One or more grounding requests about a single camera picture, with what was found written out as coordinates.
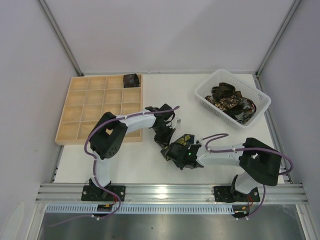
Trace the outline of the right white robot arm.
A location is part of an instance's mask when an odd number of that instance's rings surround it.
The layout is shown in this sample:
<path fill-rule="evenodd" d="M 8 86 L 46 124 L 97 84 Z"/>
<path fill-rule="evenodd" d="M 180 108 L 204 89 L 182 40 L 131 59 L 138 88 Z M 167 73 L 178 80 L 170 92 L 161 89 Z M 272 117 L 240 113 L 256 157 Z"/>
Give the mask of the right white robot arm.
<path fill-rule="evenodd" d="M 188 140 L 182 137 L 163 147 L 161 154 L 181 170 L 208 166 L 242 168 L 243 173 L 233 178 L 230 189 L 218 192 L 226 203 L 243 202 L 260 185 L 276 186 L 282 161 L 279 152 L 252 137 L 230 148 L 211 148 L 193 137 Z"/>

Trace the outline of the blue yellow floral tie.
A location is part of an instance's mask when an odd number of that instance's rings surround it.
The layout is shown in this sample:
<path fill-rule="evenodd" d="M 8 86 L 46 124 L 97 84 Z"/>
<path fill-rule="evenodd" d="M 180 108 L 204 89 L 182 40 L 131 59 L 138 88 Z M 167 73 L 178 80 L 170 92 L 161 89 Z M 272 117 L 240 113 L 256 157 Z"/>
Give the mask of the blue yellow floral tie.
<path fill-rule="evenodd" d="M 168 146 L 173 146 L 174 160 L 182 161 L 188 155 L 189 148 L 195 142 L 194 134 L 184 134 L 174 142 L 171 142 Z"/>

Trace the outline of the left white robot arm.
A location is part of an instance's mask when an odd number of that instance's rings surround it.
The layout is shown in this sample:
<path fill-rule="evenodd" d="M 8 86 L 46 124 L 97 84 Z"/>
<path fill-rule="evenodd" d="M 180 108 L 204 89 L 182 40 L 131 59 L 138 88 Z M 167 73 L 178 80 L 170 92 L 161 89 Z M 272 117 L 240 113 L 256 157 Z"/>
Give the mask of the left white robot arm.
<path fill-rule="evenodd" d="M 161 148 L 170 144 L 175 128 L 175 110 L 168 104 L 158 107 L 146 107 L 131 114 L 114 115 L 106 112 L 88 135 L 84 143 L 84 152 L 94 158 L 92 185 L 105 189 L 111 183 L 111 158 L 121 148 L 124 138 L 129 133 L 141 129 L 153 129 L 154 142 Z"/>

